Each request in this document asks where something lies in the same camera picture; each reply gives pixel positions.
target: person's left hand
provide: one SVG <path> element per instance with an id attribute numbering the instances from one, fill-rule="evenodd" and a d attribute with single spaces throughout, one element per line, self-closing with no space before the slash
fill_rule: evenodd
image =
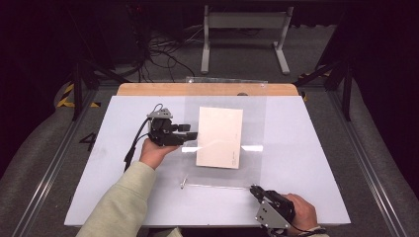
<path id="1" fill-rule="evenodd" d="M 164 157 L 178 147 L 179 146 L 158 146 L 149 138 L 146 138 L 144 143 L 142 143 L 139 162 L 142 162 L 155 170 L 161 164 Z"/>

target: beige sleeve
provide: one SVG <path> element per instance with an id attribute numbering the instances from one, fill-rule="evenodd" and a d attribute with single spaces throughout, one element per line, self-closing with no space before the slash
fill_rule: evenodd
<path id="1" fill-rule="evenodd" d="M 133 162 L 102 196 L 77 236 L 136 236 L 155 178 L 152 168 Z"/>

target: gray carpet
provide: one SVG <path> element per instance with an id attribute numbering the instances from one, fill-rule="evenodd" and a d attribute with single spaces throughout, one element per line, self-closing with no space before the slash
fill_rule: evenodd
<path id="1" fill-rule="evenodd" d="M 270 83 L 290 83 L 301 73 L 313 70 L 324 46 L 334 28 L 290 29 L 284 52 L 291 75 L 284 76 L 272 49 L 271 42 L 276 33 L 262 31 L 254 37 L 244 36 L 237 31 L 217 31 L 210 34 L 211 55 L 208 77 L 267 80 Z M 178 60 L 188 65 L 197 76 L 201 76 L 202 44 L 191 42 L 173 53 Z M 155 62 L 165 65 L 167 57 L 154 57 Z M 170 72 L 147 62 L 149 78 L 154 82 L 171 81 Z M 119 72 L 126 70 L 122 66 Z M 185 81 L 191 73 L 180 65 L 171 70 L 177 82 Z M 137 81 L 138 75 L 129 77 Z M 62 95 L 57 92 L 57 100 Z M 336 182 L 341 188 L 351 224 L 330 227 L 330 236 L 396 236 L 392 235 L 371 187 L 360 168 L 357 153 L 330 101 L 330 95 L 314 86 L 300 88 L 307 94 L 306 106 Z M 102 118 L 117 86 L 101 86 L 94 102 L 102 103 L 100 108 L 89 108 L 78 127 L 74 139 L 59 169 L 46 199 L 33 222 L 27 236 L 74 236 L 78 228 L 64 226 L 64 218 L 71 203 L 71 197 L 78 185 L 89 157 L 88 144 L 80 139 L 91 132 L 99 131 Z M 406 235 L 416 236 L 419 227 L 419 204 L 391 156 L 362 101 L 356 84 L 351 101 L 351 125 L 355 128 L 370 161 L 385 189 Z M 42 179 L 49 163 L 69 127 L 71 108 L 57 108 L 54 115 L 41 124 L 22 145 L 3 179 L 0 181 L 0 234 L 12 236 L 25 209 Z"/>

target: dark floor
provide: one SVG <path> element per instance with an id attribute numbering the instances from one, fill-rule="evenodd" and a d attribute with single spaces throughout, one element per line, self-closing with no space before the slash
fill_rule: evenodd
<path id="1" fill-rule="evenodd" d="M 289 30 L 284 47 L 291 70 L 288 76 L 281 73 L 270 44 L 276 37 L 272 32 L 262 31 L 254 37 L 235 31 L 215 32 L 210 35 L 211 55 L 207 76 L 291 83 L 300 74 L 313 70 L 333 30 L 333 27 Z M 174 55 L 200 76 L 201 42 L 193 41 Z M 167 62 L 163 55 L 154 59 L 156 63 Z M 149 79 L 154 82 L 171 81 L 169 70 L 150 63 L 147 63 L 147 69 Z M 183 82 L 186 76 L 191 76 L 180 65 L 171 72 L 177 82 Z M 137 75 L 132 75 L 129 80 L 137 81 Z M 345 122 L 334 101 L 340 98 L 340 91 L 325 92 L 320 86 L 321 82 L 314 81 L 299 90 L 307 95 L 308 112 L 352 220 L 348 225 L 329 227 L 330 236 L 416 236 L 419 232 L 418 199 L 407 186 L 382 142 L 357 85 L 354 85 L 352 93 L 352 121 Z M 92 101 L 101 103 L 101 107 L 88 108 L 78 121 L 74 136 L 62 154 L 62 163 L 56 166 L 56 176 L 49 179 L 51 186 L 48 183 L 40 185 L 40 182 L 45 181 L 44 174 L 48 166 L 57 156 L 57 150 L 62 148 L 61 141 L 67 128 L 72 124 L 74 126 L 71 121 L 73 109 L 57 108 L 55 114 L 42 123 L 21 146 L 0 181 L 1 236 L 12 236 L 23 216 L 24 221 L 19 225 L 16 235 L 74 236 L 77 233 L 78 228 L 64 226 L 63 222 L 89 157 L 88 144 L 79 141 L 91 132 L 99 131 L 111 96 L 118 89 L 109 84 L 112 83 L 103 82 L 99 91 L 91 94 L 94 97 Z M 57 92 L 57 100 L 62 90 Z M 356 132 L 355 142 L 348 127 Z M 354 144 L 357 141 L 362 144 L 362 154 Z M 368 158 L 367 165 L 360 158 L 363 154 Z M 30 216 L 25 214 L 25 210 L 38 187 L 46 194 L 41 196 L 37 208 L 29 208 L 34 212 Z"/>

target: table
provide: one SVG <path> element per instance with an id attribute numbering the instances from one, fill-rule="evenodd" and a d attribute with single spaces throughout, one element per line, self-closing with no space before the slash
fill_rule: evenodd
<path id="1" fill-rule="evenodd" d="M 125 157 L 127 151 L 122 143 L 130 144 L 136 132 L 130 126 L 136 126 L 138 115 L 144 115 L 149 110 L 144 105 L 163 103 L 173 115 L 181 118 L 184 95 L 188 95 L 185 92 L 189 86 L 161 83 L 123 84 L 120 87 L 118 95 L 112 98 L 108 107 L 95 147 L 67 213 L 66 225 L 82 225 L 102 194 L 121 176 L 124 158 L 119 158 Z M 201 86 L 197 84 L 197 90 L 194 91 L 200 92 Z M 245 93 L 252 95 L 252 87 L 258 84 L 217 84 L 214 85 L 217 89 L 215 91 L 220 91 L 221 86 L 226 88 L 227 95 L 236 95 L 244 89 Z M 316 206 L 319 223 L 350 223 L 302 98 L 292 85 L 268 85 L 267 91 L 266 118 L 270 119 L 266 119 L 265 123 L 261 186 L 279 193 L 301 194 Z M 211 90 L 202 93 L 212 94 Z M 270 139 L 273 134 L 276 135 L 275 139 Z M 248 190 L 208 187 L 185 187 L 181 190 L 171 172 L 179 168 L 176 159 L 175 154 L 166 157 L 157 170 L 158 178 L 149 199 L 144 226 L 259 225 L 254 219 L 259 203 Z"/>

